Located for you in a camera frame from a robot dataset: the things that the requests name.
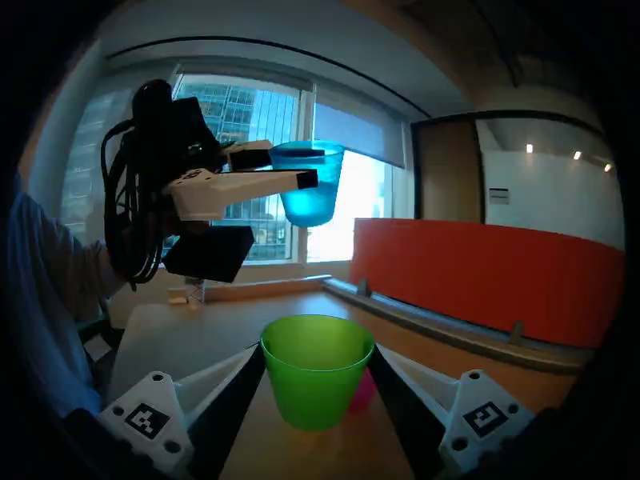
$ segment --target blue cup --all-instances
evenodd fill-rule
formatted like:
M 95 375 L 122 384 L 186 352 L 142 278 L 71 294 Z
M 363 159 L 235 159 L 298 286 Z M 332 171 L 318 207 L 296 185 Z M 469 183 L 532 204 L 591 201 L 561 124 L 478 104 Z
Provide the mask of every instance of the blue cup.
M 280 194 L 291 223 L 307 228 L 327 223 L 334 217 L 344 153 L 342 145 L 323 140 L 288 142 L 269 150 L 274 170 L 318 171 L 317 187 Z

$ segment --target plastic cup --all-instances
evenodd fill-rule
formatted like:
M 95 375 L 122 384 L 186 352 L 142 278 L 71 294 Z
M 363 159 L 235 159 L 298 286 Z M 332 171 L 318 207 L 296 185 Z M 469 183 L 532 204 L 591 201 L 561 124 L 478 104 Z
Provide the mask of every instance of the plastic cup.
M 300 430 L 326 430 L 344 416 L 374 351 L 357 323 L 296 315 L 268 325 L 260 337 L 280 415 Z
M 354 397 L 351 399 L 349 412 L 356 413 L 365 410 L 371 403 L 371 400 L 374 399 L 375 391 L 375 380 L 367 368 L 365 374 L 362 376 L 362 380 L 360 380 L 358 389 L 355 391 Z
M 291 223 L 311 227 L 334 217 L 344 153 L 343 146 L 322 140 L 288 142 L 269 150 L 274 170 L 315 169 L 318 172 L 317 187 L 280 194 Z

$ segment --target black cable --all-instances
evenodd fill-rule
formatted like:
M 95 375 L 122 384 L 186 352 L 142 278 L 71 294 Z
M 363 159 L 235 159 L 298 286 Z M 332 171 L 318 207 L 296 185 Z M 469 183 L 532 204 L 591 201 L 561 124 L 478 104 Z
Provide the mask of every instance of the black cable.
M 157 197 L 158 192 L 146 188 L 138 176 L 134 164 L 139 154 L 134 152 L 135 130 L 127 132 L 133 126 L 132 120 L 125 120 L 107 132 L 100 148 L 100 163 L 105 187 L 106 247 L 114 269 L 136 291 L 137 284 L 147 283 L 158 271 L 164 234 L 162 216 L 156 216 L 153 210 L 141 210 L 141 206 L 149 209 L 153 205 L 151 199 Z M 120 150 L 107 168 L 106 145 L 123 133 Z M 123 177 L 124 185 L 118 192 Z

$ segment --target sign on wall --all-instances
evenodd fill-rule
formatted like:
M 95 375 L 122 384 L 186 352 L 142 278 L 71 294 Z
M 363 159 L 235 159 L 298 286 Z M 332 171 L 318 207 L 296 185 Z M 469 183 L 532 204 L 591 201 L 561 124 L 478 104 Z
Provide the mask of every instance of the sign on wall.
M 489 188 L 489 203 L 509 204 L 508 188 Z

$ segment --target green cup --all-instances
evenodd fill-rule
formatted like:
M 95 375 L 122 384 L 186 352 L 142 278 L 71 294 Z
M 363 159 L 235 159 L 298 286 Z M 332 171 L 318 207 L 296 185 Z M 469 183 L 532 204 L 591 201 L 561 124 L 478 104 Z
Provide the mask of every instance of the green cup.
M 296 315 L 268 325 L 260 346 L 282 418 L 300 430 L 337 425 L 374 345 L 367 330 L 342 318 Z

